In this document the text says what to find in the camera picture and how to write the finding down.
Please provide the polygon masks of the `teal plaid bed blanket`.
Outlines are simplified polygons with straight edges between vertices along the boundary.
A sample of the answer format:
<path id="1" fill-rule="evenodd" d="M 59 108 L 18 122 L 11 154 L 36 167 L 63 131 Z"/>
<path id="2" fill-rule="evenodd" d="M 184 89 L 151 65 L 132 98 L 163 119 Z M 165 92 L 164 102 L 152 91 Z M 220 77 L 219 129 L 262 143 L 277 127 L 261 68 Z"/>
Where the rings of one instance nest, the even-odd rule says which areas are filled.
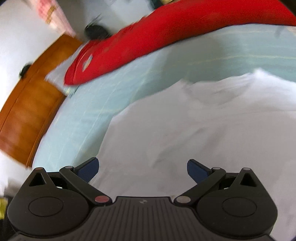
<path id="1" fill-rule="evenodd" d="M 295 28 L 248 24 L 164 47 L 78 87 L 60 106 L 33 167 L 58 171 L 97 155 L 113 116 L 181 79 L 219 81 L 261 68 L 295 81 Z"/>

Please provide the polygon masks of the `wooden headboard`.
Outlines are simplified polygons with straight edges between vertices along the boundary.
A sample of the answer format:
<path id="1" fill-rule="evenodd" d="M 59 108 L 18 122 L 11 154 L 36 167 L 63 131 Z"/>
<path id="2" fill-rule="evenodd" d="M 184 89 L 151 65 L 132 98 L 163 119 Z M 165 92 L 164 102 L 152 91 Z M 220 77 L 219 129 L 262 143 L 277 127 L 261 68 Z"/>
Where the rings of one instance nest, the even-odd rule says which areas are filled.
<path id="1" fill-rule="evenodd" d="M 1 150 L 24 165 L 33 165 L 43 135 L 66 96 L 46 75 L 82 45 L 63 34 L 29 67 L 1 109 Z"/>

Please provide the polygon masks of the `white t-shirt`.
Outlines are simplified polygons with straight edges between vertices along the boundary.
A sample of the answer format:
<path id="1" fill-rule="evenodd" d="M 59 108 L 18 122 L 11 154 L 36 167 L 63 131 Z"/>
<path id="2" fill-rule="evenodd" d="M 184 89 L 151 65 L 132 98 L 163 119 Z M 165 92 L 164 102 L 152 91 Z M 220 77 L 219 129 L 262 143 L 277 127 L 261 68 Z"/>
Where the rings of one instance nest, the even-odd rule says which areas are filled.
<path id="1" fill-rule="evenodd" d="M 251 168 L 278 209 L 276 240 L 295 237 L 295 83 L 262 70 L 218 82 L 180 80 L 115 116 L 91 184 L 111 198 L 179 196 L 194 159 Z"/>

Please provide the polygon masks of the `red quilt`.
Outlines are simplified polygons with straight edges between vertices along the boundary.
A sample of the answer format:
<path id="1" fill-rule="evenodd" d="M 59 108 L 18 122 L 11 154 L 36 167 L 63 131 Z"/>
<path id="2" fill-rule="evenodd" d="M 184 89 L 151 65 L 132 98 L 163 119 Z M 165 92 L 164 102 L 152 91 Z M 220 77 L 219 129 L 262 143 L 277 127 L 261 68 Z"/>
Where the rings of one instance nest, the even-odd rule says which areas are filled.
<path id="1" fill-rule="evenodd" d="M 107 39 L 90 40 L 67 69 L 64 83 L 81 85 L 177 41 L 245 24 L 295 26 L 295 1 L 166 4 Z"/>

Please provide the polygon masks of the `black backpack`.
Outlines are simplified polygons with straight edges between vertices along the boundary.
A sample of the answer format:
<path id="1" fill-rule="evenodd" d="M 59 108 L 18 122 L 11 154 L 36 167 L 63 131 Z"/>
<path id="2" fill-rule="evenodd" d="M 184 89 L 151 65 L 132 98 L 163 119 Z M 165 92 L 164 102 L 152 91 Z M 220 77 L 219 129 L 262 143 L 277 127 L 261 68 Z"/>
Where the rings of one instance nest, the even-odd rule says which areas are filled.
<path id="1" fill-rule="evenodd" d="M 87 25 L 84 33 L 89 40 L 104 40 L 111 37 L 111 33 L 104 26 L 97 24 Z"/>

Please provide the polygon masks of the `pink striped curtain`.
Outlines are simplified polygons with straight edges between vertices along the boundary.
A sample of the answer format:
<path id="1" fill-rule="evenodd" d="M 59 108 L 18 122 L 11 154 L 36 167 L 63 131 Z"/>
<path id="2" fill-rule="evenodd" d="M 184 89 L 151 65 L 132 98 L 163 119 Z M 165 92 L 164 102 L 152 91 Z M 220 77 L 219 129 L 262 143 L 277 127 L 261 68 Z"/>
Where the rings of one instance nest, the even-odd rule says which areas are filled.
<path id="1" fill-rule="evenodd" d="M 75 37 L 76 33 L 56 0 L 30 0 L 29 4 L 38 16 L 60 34 Z"/>

